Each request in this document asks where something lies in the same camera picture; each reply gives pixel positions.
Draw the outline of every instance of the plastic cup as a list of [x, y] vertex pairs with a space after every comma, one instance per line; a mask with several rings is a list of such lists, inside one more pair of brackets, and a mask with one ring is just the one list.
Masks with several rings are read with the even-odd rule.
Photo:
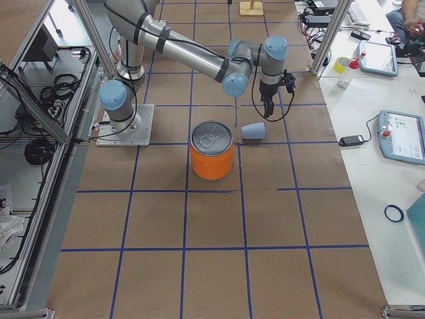
[[262, 140], [266, 137], [266, 127], [263, 122], [252, 123], [240, 128], [244, 140]]

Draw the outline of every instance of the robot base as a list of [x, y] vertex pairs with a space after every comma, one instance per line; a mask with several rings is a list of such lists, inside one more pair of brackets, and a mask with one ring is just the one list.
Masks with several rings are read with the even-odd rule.
[[[112, 147], [112, 146], [149, 146], [149, 141], [151, 139], [151, 129], [153, 121], [153, 104], [140, 104], [137, 105], [137, 113], [142, 119], [142, 125], [137, 128], [137, 130], [131, 134], [116, 134], [112, 136], [107, 136], [105, 138], [97, 139], [97, 146]], [[102, 121], [109, 121], [109, 116], [105, 112]], [[113, 134], [111, 126], [103, 126], [100, 128], [99, 136]]]

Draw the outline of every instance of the tablet screen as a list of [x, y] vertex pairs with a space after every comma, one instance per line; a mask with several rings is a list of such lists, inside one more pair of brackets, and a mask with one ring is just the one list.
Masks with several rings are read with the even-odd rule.
[[388, 113], [391, 131], [391, 153], [418, 160], [425, 159], [424, 141], [419, 119], [412, 116]]
[[362, 60], [366, 68], [394, 72], [392, 49], [388, 45], [365, 42], [366, 57]]

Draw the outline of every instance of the roll of tape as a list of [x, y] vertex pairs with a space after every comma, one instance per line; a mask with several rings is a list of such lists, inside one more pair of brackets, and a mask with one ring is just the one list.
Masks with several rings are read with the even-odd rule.
[[349, 58], [346, 58], [344, 56], [342, 56], [341, 58], [337, 58], [335, 64], [333, 65], [333, 70], [335, 70], [336, 73], [343, 74], [348, 61]]

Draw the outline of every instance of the white tablet with blue border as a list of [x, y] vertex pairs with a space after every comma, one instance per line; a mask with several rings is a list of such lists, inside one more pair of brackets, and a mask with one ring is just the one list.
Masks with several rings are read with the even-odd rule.
[[425, 126], [421, 116], [382, 110], [378, 115], [378, 137], [384, 157], [425, 165]]
[[397, 76], [398, 67], [396, 51], [393, 45], [360, 41], [357, 54], [365, 52], [364, 58], [360, 59], [360, 69], [363, 72], [374, 73], [383, 76]]

